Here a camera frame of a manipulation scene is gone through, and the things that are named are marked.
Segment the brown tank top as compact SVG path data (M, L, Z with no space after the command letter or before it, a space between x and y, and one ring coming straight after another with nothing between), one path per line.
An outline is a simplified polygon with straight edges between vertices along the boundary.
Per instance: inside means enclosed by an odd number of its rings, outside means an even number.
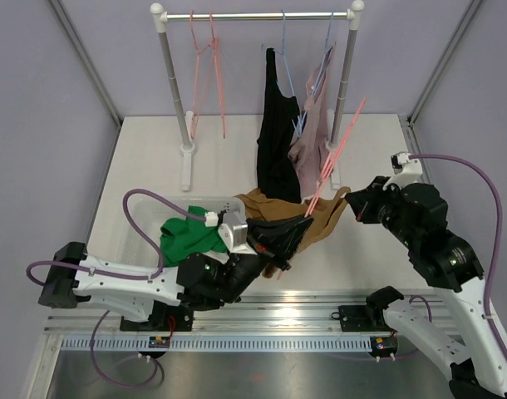
M342 212L347 207L344 195L350 192L349 187L343 186L332 199L320 198L317 201L312 213L313 223L304 235L296 254L300 254L309 246L325 239L333 232ZM243 202L245 214L248 218L267 221L301 216L306 213L310 203L310 199L306 199L301 204L287 202L282 199L269 199L260 189L251 190L247 194L236 195L236 198Z

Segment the green tank top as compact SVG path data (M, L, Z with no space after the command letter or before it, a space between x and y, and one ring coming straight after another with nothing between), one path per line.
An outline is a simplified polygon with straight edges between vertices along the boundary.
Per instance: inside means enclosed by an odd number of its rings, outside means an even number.
M166 268L178 266L193 253L227 252L217 227L207 227L197 219L167 219L160 227L160 232L160 251Z

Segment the pink wire hanger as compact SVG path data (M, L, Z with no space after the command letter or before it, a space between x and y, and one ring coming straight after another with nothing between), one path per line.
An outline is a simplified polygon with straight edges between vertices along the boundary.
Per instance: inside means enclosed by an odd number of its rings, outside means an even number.
M194 85L193 85L193 107L192 107L192 118L190 122L190 139L194 140L197 132L197 126L199 122L200 112L205 103L207 91L209 89L209 78L210 73L213 70L213 55L215 50L215 37L214 32L211 32L211 38L209 41L201 46L198 42L195 30L194 30L194 11L190 12L190 32L194 44L195 51L195 64L194 64ZM202 62L202 56L208 53L209 57L209 70L206 73L204 81L204 87L200 88L200 68Z

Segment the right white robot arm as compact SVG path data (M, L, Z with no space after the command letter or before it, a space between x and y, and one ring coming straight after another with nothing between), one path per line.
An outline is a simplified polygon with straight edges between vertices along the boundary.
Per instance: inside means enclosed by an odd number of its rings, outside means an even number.
M467 241L447 228L447 203L433 185L387 188L377 176L345 196L358 222L381 224L408 251L415 271L447 307L462 338L457 342L423 318L391 286L366 299L375 329L406 337L445 376L456 398L507 398L507 360L483 314L484 271Z

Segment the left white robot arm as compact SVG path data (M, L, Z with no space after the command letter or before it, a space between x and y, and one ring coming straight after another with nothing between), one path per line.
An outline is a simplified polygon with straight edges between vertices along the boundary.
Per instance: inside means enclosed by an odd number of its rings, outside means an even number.
M167 268L160 255L156 268L145 268L99 259L89 255L83 243L70 242L48 262L39 304L104 309L156 331L167 320L159 303L190 311L216 310L238 302L268 266L290 269L313 223L310 216L268 222L245 219L238 212L208 212L199 221L217 230L227 251L224 259L194 252Z

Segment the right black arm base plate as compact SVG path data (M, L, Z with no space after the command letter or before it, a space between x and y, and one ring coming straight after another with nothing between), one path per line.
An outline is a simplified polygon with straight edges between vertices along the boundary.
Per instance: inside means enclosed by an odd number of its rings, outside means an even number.
M331 313L331 319L340 323L346 333L390 332L391 329L382 321L375 319L366 305L341 305Z

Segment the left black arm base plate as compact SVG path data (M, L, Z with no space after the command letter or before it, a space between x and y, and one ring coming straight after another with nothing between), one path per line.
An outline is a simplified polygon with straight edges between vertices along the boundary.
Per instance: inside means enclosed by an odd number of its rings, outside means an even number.
M194 321L194 313L185 307L173 307L154 302L152 313L147 321L132 322L121 318L122 332L190 332Z

